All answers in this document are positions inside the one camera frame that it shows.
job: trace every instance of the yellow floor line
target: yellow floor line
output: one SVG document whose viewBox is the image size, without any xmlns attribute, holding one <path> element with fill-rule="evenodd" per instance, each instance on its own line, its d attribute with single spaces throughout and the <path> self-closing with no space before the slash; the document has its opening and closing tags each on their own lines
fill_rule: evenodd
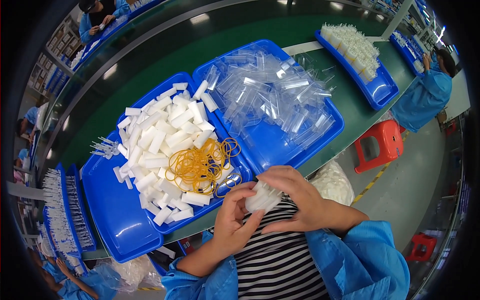
<svg viewBox="0 0 480 300">
<path fill-rule="evenodd" d="M 408 134 L 410 133 L 410 131 L 407 131 L 405 133 L 405 136 L 403 137 L 402 141 L 404 142 L 408 136 Z M 372 186 L 375 184 L 375 182 L 380 178 L 380 176 L 382 176 L 382 174 L 385 172 L 385 170 L 387 169 L 387 167 L 390 165 L 391 162 L 389 163 L 386 163 L 384 165 L 384 167 L 380 170 L 380 172 L 378 172 L 378 174 L 375 176 L 375 178 L 373 178 L 372 181 L 370 181 L 370 183 L 365 187 L 365 189 L 363 191 L 361 191 L 361 193 L 355 197 L 355 199 L 353 200 L 353 204 L 355 204 L 355 202 L 357 202 L 358 200 L 360 200 L 361 197 L 363 197 L 363 195 L 370 189 L 372 188 Z"/>
</svg>

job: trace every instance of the black and white striped shirt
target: black and white striped shirt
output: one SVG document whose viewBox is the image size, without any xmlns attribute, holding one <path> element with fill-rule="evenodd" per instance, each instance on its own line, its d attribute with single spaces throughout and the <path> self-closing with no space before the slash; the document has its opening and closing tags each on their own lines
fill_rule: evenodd
<svg viewBox="0 0 480 300">
<path fill-rule="evenodd" d="M 288 198 L 266 214 L 247 245 L 234 255 L 237 261 L 239 300 L 329 299 L 303 232 L 272 232 L 262 229 L 290 219 L 298 211 Z M 250 214 L 243 220 L 245 223 Z"/>
</svg>

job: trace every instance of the black cap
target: black cap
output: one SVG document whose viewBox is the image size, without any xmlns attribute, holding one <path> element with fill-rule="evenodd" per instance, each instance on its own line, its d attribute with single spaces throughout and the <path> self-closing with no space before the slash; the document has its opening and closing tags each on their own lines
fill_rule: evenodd
<svg viewBox="0 0 480 300">
<path fill-rule="evenodd" d="M 80 7 L 84 13 L 88 13 L 92 8 L 95 7 L 95 0 L 80 0 L 78 2 L 78 7 Z"/>
</svg>

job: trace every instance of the gray floor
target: gray floor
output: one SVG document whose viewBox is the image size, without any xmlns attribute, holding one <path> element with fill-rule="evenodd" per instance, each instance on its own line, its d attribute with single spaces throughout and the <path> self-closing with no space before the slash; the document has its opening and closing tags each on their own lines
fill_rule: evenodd
<svg viewBox="0 0 480 300">
<path fill-rule="evenodd" d="M 410 133 L 404 142 L 403 155 L 392 162 L 377 182 L 354 204 L 355 208 L 366 213 L 370 219 L 390 222 L 395 246 L 399 251 L 403 251 L 409 244 L 432 196 L 437 194 L 435 187 L 441 173 L 444 146 L 445 136 L 440 132 L 436 119 L 418 133 Z M 378 146 L 369 143 L 366 150 L 377 153 Z M 382 168 L 355 173 L 358 156 L 353 145 L 338 156 L 337 162 L 348 176 L 355 195 L 363 191 Z M 119 293 L 115 300 L 161 300 L 164 297 L 163 290 L 142 290 L 131 295 Z"/>
</svg>

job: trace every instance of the clear plastic bag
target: clear plastic bag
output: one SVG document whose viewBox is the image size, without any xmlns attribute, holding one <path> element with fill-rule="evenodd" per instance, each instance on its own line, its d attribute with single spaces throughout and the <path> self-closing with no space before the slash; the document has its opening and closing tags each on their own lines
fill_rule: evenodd
<svg viewBox="0 0 480 300">
<path fill-rule="evenodd" d="M 119 275 L 120 279 L 112 276 L 109 272 L 102 272 L 101 275 L 105 282 L 109 283 L 110 288 L 118 291 L 133 293 L 138 289 L 138 285 L 143 281 L 154 287 L 163 288 L 161 278 L 148 258 L 144 254 L 140 257 L 120 264 L 114 260 L 103 260 L 97 265 L 106 266 L 114 269 Z"/>
<path fill-rule="evenodd" d="M 325 199 L 330 199 L 343 205 L 350 206 L 355 199 L 352 185 L 345 175 L 342 167 L 330 160 L 318 170 L 310 183 Z"/>
</svg>

